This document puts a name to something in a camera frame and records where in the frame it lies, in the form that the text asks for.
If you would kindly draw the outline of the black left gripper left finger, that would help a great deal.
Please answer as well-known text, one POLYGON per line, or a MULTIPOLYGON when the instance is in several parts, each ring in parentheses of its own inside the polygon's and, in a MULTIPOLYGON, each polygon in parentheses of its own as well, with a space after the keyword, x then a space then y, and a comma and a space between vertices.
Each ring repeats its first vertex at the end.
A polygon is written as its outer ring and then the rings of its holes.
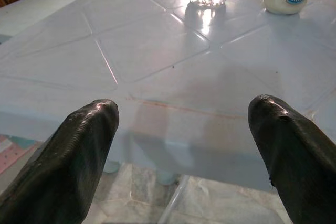
POLYGON ((82 223, 118 126, 109 99, 70 113, 1 193, 1 223, 82 223))

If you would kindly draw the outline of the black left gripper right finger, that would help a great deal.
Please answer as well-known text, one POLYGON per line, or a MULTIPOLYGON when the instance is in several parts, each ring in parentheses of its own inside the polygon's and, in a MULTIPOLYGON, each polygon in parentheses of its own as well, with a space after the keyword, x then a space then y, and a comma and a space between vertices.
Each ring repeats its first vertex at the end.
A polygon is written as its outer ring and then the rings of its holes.
POLYGON ((335 144, 273 95, 250 102, 248 124, 291 221, 335 223, 335 144))

